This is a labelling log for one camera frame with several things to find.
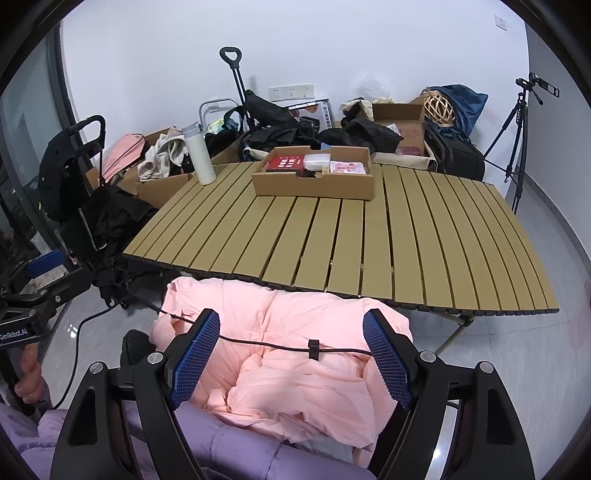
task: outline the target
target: human hand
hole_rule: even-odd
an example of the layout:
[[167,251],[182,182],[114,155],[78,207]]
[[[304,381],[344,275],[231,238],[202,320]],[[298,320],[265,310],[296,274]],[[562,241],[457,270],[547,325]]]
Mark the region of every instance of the human hand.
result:
[[23,378],[14,387],[15,393],[24,403],[38,402],[44,392],[45,381],[41,376],[41,364],[37,361],[38,344],[25,345],[21,357]]

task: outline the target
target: white water bottle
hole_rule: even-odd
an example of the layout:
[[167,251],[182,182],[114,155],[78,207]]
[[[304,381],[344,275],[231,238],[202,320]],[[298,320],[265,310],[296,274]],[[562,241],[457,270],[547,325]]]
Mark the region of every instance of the white water bottle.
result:
[[198,122],[195,122],[193,125],[183,128],[183,135],[199,183],[207,185],[213,182],[216,179],[216,173],[213,171],[212,161],[205,145],[205,137],[204,133],[201,132],[201,126]]

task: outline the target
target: pink bag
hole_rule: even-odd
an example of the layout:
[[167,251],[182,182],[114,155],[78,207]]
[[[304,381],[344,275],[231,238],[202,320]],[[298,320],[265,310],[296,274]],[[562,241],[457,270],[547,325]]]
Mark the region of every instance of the pink bag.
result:
[[102,176],[108,183],[113,176],[137,161],[144,150],[145,138],[141,134],[126,134],[105,153]]

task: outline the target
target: black backpack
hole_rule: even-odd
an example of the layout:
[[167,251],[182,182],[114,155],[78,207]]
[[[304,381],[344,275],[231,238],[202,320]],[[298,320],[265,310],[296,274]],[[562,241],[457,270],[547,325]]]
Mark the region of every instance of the black backpack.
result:
[[437,159],[437,172],[482,181],[484,155],[454,128],[438,127],[425,120],[425,141]]

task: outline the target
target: cable clip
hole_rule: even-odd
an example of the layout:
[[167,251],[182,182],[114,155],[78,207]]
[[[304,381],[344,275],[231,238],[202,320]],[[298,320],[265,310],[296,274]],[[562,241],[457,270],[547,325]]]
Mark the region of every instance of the cable clip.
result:
[[308,340],[308,348],[310,349],[308,358],[318,361],[320,358],[320,340]]

